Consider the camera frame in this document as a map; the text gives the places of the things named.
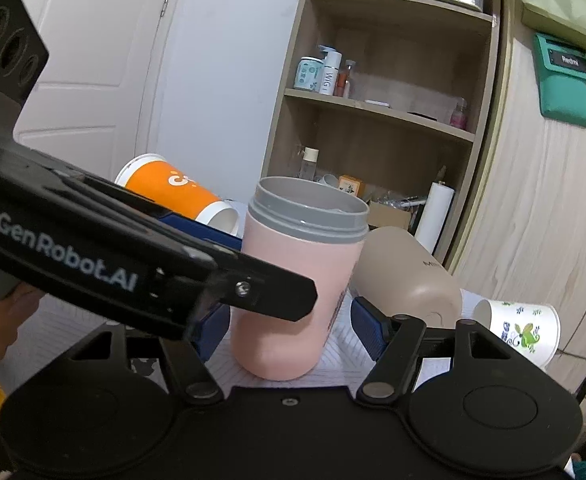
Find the clear bottle beige cap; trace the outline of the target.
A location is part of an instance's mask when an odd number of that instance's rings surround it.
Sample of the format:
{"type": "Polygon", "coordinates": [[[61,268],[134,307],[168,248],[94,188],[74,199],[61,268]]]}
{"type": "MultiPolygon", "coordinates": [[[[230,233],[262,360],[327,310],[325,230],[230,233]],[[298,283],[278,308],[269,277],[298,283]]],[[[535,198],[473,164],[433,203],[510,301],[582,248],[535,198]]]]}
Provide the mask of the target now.
{"type": "Polygon", "coordinates": [[[319,151],[316,148],[307,146],[302,152],[302,161],[300,162],[298,177],[299,179],[313,181],[316,175],[317,161],[319,151]]]}

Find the teal Redmi pouch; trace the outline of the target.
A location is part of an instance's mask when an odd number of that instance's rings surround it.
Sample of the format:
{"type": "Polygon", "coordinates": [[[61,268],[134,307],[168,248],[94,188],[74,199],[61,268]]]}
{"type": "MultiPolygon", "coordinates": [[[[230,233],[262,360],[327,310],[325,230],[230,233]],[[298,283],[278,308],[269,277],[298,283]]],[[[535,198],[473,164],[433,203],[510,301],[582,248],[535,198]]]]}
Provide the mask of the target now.
{"type": "Polygon", "coordinates": [[[586,128],[586,50],[535,32],[532,57],[541,115],[586,128]]]}

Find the wooden shelf unit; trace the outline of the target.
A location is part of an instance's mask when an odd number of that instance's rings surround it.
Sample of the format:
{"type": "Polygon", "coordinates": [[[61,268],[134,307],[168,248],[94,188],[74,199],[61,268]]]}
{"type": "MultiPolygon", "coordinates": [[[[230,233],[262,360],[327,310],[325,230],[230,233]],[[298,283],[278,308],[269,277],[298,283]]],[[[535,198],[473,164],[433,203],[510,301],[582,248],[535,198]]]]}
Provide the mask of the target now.
{"type": "Polygon", "coordinates": [[[276,97],[267,176],[291,176],[302,150],[369,190],[425,196],[454,189],[435,257],[446,261],[468,201],[497,73],[501,0],[476,11],[442,0],[299,0],[276,97]],[[348,99],[293,88],[320,44],[354,60],[348,99]],[[465,130],[449,125],[468,101],[465,130]]]}

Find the white tube bottle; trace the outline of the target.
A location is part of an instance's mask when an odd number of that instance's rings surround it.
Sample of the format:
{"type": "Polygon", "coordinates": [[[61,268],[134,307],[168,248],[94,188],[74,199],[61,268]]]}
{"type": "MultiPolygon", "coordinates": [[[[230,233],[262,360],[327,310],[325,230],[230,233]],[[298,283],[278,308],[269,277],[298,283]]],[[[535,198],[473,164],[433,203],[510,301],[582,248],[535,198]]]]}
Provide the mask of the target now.
{"type": "Polygon", "coordinates": [[[340,74],[342,54],[336,50],[327,50],[322,65],[318,92],[324,96],[332,96],[340,74]]]}

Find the orange white paper cup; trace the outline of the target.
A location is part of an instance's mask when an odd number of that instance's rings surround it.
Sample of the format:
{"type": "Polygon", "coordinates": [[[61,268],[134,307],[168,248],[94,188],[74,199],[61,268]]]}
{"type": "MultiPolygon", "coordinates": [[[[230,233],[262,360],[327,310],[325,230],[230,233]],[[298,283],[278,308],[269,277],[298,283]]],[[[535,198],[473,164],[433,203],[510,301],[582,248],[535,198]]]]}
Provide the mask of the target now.
{"type": "Polygon", "coordinates": [[[119,171],[115,183],[182,217],[238,234],[238,212],[160,155],[143,154],[131,159],[119,171]]]}

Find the pink tumbler cup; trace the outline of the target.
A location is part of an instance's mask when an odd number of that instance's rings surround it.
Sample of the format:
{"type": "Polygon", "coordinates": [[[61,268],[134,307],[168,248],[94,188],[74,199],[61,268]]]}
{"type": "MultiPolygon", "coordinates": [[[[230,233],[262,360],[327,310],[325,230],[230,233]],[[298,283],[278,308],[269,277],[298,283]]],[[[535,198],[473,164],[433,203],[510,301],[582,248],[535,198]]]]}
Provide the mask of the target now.
{"type": "Polygon", "coordinates": [[[265,177],[248,204],[242,251],[266,263],[261,303],[234,310],[235,359],[283,382],[319,362],[369,232],[360,198],[317,182],[265,177]]]}

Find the red small bottle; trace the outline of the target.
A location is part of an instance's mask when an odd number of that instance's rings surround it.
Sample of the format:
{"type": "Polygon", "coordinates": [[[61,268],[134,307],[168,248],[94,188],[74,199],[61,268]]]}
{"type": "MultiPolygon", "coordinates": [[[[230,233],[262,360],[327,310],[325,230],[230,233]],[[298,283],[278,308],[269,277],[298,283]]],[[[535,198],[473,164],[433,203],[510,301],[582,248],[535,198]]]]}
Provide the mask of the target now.
{"type": "Polygon", "coordinates": [[[340,98],[348,99],[350,97],[350,90],[351,90],[351,76],[352,72],[356,67],[356,62],[354,60],[346,60],[344,67],[340,70],[338,74],[334,96],[339,96],[340,98]]]}

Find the white small cup on shelf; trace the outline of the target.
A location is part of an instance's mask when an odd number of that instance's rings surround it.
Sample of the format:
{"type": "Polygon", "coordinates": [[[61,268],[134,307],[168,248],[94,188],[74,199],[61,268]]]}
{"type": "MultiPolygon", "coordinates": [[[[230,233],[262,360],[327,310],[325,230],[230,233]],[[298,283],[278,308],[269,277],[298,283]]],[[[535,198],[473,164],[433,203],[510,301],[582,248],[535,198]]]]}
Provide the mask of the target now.
{"type": "Polygon", "coordinates": [[[318,182],[331,188],[338,188],[340,186],[340,179],[335,177],[334,174],[324,174],[318,182]]]}

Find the wooden floral box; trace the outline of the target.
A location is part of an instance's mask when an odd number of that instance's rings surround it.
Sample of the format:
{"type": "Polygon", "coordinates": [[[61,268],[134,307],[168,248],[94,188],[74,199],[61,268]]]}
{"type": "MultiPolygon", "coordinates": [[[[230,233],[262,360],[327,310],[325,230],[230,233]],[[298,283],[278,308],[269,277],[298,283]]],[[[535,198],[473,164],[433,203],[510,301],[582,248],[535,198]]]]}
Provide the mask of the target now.
{"type": "Polygon", "coordinates": [[[344,193],[360,197],[364,189],[364,183],[358,178],[342,174],[338,178],[338,188],[344,193]]]}

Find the white floral paper cup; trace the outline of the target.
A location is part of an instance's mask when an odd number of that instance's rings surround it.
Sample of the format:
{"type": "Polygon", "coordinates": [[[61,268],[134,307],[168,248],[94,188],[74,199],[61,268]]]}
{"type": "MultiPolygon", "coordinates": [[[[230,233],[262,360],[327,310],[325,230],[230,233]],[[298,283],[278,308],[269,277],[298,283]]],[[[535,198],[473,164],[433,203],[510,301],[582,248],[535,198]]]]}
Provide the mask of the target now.
{"type": "Polygon", "coordinates": [[[472,319],[540,368],[546,368],[558,350],[561,320],[550,304],[483,299],[472,319]]]}

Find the small cardboard box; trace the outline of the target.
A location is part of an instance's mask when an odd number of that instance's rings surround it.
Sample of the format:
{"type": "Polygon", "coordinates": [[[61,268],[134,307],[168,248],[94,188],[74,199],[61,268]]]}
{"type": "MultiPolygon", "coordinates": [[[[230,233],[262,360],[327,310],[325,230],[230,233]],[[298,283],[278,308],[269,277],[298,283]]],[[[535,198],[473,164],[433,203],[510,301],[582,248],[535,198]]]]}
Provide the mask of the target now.
{"type": "Polygon", "coordinates": [[[378,202],[369,204],[368,225],[371,228],[383,226],[396,226],[396,228],[408,230],[412,214],[409,211],[384,205],[378,202]]]}

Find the white door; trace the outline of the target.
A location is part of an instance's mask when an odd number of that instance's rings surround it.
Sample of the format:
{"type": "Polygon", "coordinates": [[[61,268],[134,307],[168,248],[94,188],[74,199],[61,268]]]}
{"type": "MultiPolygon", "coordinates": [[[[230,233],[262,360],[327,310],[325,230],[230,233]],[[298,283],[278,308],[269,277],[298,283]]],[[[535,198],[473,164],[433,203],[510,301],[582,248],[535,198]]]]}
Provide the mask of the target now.
{"type": "Polygon", "coordinates": [[[16,141],[112,180],[136,154],[166,0],[23,0],[50,58],[16,141]]]}

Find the white paper towel roll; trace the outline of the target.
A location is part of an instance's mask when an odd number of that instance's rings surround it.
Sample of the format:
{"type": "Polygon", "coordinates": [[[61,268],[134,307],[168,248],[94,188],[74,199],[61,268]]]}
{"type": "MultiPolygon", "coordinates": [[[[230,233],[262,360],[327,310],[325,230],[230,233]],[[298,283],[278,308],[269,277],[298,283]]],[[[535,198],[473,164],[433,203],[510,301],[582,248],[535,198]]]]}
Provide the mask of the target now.
{"type": "Polygon", "coordinates": [[[430,186],[430,192],[414,234],[414,238],[430,254],[434,252],[440,234],[442,234],[453,196],[454,189],[442,182],[433,182],[430,186]]]}

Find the pink small bottle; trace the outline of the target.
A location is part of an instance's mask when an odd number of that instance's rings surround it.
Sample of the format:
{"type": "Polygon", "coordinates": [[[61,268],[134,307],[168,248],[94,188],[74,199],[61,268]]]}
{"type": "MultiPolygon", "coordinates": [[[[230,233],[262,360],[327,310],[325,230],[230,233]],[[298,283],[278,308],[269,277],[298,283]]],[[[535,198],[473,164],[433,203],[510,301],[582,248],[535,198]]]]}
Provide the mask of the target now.
{"type": "Polygon", "coordinates": [[[456,107],[450,116],[449,125],[461,130],[466,129],[468,125],[468,101],[466,99],[457,99],[456,107]]]}

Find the grey patterned tablecloth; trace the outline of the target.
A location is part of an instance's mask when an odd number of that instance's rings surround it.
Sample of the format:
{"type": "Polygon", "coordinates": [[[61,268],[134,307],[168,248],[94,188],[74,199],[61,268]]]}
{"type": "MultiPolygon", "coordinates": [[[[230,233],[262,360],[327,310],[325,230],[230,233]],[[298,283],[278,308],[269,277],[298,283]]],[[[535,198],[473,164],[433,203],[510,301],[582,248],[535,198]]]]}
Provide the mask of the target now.
{"type": "Polygon", "coordinates": [[[319,336],[237,310],[231,350],[262,379],[223,391],[195,350],[101,327],[3,405],[20,479],[562,479],[573,396],[485,326],[386,316],[356,298],[373,360],[355,389],[293,388],[319,336]]]}

